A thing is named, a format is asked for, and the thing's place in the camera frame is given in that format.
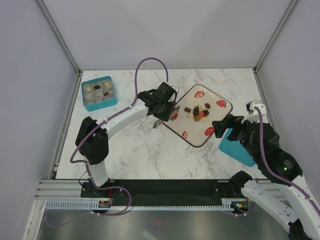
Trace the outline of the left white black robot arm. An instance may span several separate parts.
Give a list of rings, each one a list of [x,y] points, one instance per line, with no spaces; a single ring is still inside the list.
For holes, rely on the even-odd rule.
[[[131,105],[99,124],[91,117],[83,119],[70,162],[85,164],[94,194],[105,197],[110,190],[105,166],[109,140],[123,128],[147,116],[157,118],[157,124],[167,122],[178,109],[175,107],[178,92],[177,87],[162,82],[156,89],[138,93]]]

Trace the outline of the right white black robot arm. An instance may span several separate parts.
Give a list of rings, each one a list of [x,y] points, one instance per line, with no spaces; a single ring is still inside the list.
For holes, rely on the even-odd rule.
[[[320,238],[320,206],[312,198],[303,171],[295,158],[280,148],[279,135],[270,124],[249,122],[242,116],[228,114],[213,121],[214,134],[221,138],[227,129],[229,141],[237,141],[252,157],[261,173],[284,194],[289,205],[265,192],[253,178],[239,171],[230,179],[228,191],[233,197],[242,195],[272,216],[291,240]]]

